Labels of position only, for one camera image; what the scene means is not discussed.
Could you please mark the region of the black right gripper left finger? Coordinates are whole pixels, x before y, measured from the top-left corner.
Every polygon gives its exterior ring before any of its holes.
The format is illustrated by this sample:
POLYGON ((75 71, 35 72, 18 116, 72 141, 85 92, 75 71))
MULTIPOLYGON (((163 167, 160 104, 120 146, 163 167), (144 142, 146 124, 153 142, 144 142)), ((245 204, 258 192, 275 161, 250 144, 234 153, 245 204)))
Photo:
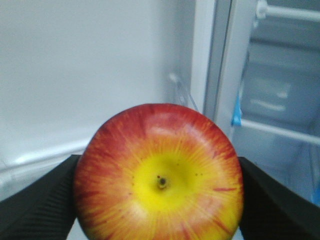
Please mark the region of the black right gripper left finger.
POLYGON ((0 203, 2 240, 65 240, 76 219, 73 180, 79 155, 71 155, 0 203))

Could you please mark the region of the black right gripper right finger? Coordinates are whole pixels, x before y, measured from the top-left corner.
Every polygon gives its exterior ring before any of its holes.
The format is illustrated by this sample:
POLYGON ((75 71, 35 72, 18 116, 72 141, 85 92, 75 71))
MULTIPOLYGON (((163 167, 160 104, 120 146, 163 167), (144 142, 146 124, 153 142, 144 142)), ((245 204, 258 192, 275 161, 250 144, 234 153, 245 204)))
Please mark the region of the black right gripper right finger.
POLYGON ((246 240, 318 240, 320 208, 239 157, 244 209, 240 231, 246 240))

